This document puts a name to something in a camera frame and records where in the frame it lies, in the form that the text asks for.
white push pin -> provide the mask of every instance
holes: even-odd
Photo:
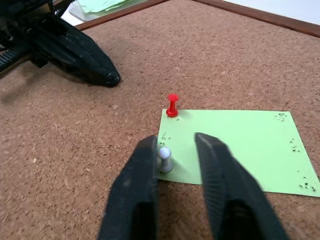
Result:
[[[164,146],[159,150],[159,157],[161,158],[160,163],[160,172],[162,173],[169,173],[174,168],[174,163],[170,159],[171,157],[171,150],[169,147]]]

white paper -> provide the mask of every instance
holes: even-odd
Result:
[[[320,25],[320,0],[225,0],[225,2]]]

